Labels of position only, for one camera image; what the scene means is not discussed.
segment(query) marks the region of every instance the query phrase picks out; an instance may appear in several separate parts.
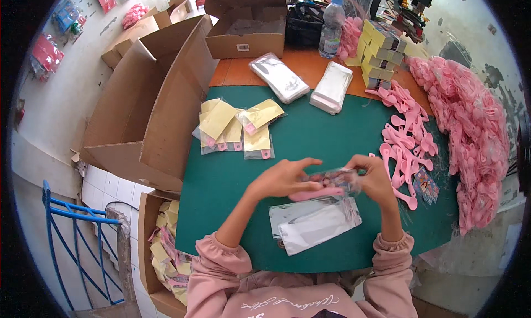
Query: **hand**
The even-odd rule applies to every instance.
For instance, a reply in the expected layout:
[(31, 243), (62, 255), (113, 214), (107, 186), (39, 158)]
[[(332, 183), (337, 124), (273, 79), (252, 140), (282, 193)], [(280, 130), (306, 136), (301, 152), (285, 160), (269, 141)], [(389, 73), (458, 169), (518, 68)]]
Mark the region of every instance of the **hand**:
[(299, 191), (317, 191), (322, 185), (317, 182), (300, 182), (300, 177), (306, 176), (304, 168), (313, 164), (322, 164), (318, 159), (307, 157), (299, 161), (281, 160), (279, 163), (263, 172), (254, 180), (247, 192), (257, 200), (266, 197), (285, 197)]
[(380, 208), (398, 208), (398, 202), (391, 187), (383, 160), (375, 156), (354, 155), (346, 164), (348, 169), (364, 169), (365, 175), (360, 176), (362, 190), (380, 205)]

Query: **blue metal railing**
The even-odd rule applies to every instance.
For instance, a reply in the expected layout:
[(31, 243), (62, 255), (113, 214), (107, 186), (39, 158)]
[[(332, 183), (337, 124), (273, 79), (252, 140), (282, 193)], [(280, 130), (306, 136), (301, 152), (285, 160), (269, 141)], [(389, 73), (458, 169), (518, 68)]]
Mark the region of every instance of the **blue metal railing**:
[[(47, 230), (48, 230), (48, 243), (50, 245), (51, 259), (52, 259), (52, 261), (54, 263), (54, 269), (55, 269), (55, 273), (57, 274), (57, 279), (59, 280), (59, 285), (61, 287), (61, 290), (63, 291), (63, 295), (65, 296), (66, 301), (68, 302), (68, 305), (70, 306), (70, 309), (72, 311), (74, 311), (74, 306), (72, 305), (72, 302), (70, 301), (70, 297), (66, 293), (66, 289), (65, 289), (64, 284), (63, 284), (63, 279), (61, 278), (61, 273), (59, 272), (59, 267), (57, 265), (57, 258), (55, 256), (54, 241), (53, 241), (53, 237), (52, 237), (52, 233), (51, 233), (51, 228), (52, 227), (55, 229), (55, 232), (56, 232), (59, 240), (61, 241), (61, 243), (63, 244), (64, 248), (66, 249), (66, 251), (70, 255), (70, 258), (72, 258), (72, 260), (77, 265), (77, 269), (79, 270), (79, 275), (80, 275), (81, 281), (83, 283), (83, 289), (85, 291), (85, 294), (87, 295), (87, 299), (89, 301), (90, 308), (94, 309), (94, 306), (92, 304), (92, 301), (90, 300), (89, 292), (87, 290), (87, 285), (85, 284), (85, 277), (94, 286), (94, 288), (96, 288), (96, 290), (106, 300), (109, 301), (110, 305), (115, 305), (115, 304), (118, 304), (120, 302), (123, 302), (124, 301), (123, 298), (119, 299), (117, 301), (113, 301), (110, 298), (109, 287), (108, 287), (108, 284), (107, 284), (107, 278), (109, 278), (109, 280), (120, 291), (122, 291), (122, 288), (120, 288), (120, 286), (118, 286), (118, 284), (116, 284), (116, 282), (112, 279), (112, 277), (109, 275), (109, 273), (107, 273), (107, 271), (105, 270), (105, 267), (103, 266), (103, 243), (101, 241), (102, 238), (103, 238), (103, 240), (105, 241), (105, 243), (109, 247), (111, 253), (113, 254), (115, 259), (117, 260), (118, 257), (116, 256), (116, 253), (114, 252), (114, 250), (110, 246), (109, 241), (107, 240), (107, 238), (105, 237), (105, 234), (101, 230), (101, 224), (102, 223), (107, 223), (107, 224), (119, 225), (120, 222), (118, 220), (114, 220), (114, 219), (106, 219), (105, 216), (107, 214), (106, 214), (105, 211), (93, 210), (91, 208), (86, 208), (84, 206), (70, 204), (70, 203), (63, 202), (63, 201), (57, 200), (55, 198), (52, 198), (50, 196), (50, 186), (48, 185), (48, 182), (46, 180), (43, 181), (43, 204), (44, 204), (44, 207), (46, 209), (46, 226), (47, 226)], [(51, 206), (52, 204), (55, 204), (55, 205), (58, 205), (58, 206), (63, 206), (63, 207), (65, 207), (67, 209), (67, 211), (64, 211), (64, 210), (62, 210), (60, 208), (54, 208), (54, 207)], [(87, 212), (89, 215), (77, 214), (73, 210)], [(60, 215), (60, 216), (65, 216), (67, 218), (71, 218), (72, 219), (73, 231), (74, 231), (74, 251), (76, 253), (75, 255), (72, 253), (72, 251), (70, 250), (70, 248), (66, 244), (63, 236), (61, 235), (61, 232), (59, 231), (59, 228), (57, 227), (57, 224), (55, 223), (55, 220), (53, 218), (53, 214)], [(78, 220), (95, 222), (96, 225), (98, 226), (99, 261), (96, 258), (96, 255), (94, 254), (92, 249), (90, 248), (89, 244), (85, 240), (83, 234), (81, 233), (81, 230), (79, 229), (79, 226), (77, 225), (77, 221)], [(90, 254), (92, 255), (92, 257), (96, 261), (97, 265), (101, 268), (101, 274), (103, 276), (103, 284), (105, 286), (105, 292), (103, 292), (103, 290), (96, 284), (96, 282), (94, 282), (94, 280), (92, 280), (92, 278), (88, 275), (88, 273), (85, 271), (85, 269), (81, 266), (81, 262), (80, 262), (80, 259), (79, 259), (79, 246), (78, 246), (78, 243), (77, 243), (77, 234), (78, 233), (79, 233), (81, 239), (83, 240), (83, 242), (85, 243), (85, 246), (89, 250)]]

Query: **stack of yellow boxes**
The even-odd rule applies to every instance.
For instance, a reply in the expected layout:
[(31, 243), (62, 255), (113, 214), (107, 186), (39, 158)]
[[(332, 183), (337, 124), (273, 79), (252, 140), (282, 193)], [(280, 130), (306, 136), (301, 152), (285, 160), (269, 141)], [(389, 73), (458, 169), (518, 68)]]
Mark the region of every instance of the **stack of yellow boxes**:
[(365, 86), (368, 89), (390, 89), (393, 69), (402, 62), (405, 49), (406, 41), (396, 35), (391, 25), (366, 19), (356, 55)]

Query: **sweatshirt sleeve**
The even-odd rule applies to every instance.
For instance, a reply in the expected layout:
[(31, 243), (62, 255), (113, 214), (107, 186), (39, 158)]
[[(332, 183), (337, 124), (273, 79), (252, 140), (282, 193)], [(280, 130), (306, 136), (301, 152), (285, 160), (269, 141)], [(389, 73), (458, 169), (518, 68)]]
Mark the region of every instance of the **sweatshirt sleeve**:
[(374, 274), (364, 282), (363, 292), (368, 303), (385, 317), (417, 317), (409, 292), (413, 243), (413, 237), (406, 233), (398, 242), (384, 241), (381, 233), (374, 240)]
[(238, 290), (238, 274), (251, 271), (251, 259), (241, 247), (229, 248), (216, 233), (196, 241), (198, 257), (192, 260), (186, 318), (221, 317), (228, 298)]

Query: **black bag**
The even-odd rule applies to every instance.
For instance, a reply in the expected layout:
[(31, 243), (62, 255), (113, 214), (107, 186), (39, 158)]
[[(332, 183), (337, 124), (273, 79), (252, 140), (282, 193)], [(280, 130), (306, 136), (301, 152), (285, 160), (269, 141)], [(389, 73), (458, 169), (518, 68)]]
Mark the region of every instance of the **black bag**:
[(312, 3), (299, 2), (289, 8), (285, 44), (297, 48), (319, 48), (323, 14), (324, 8)]

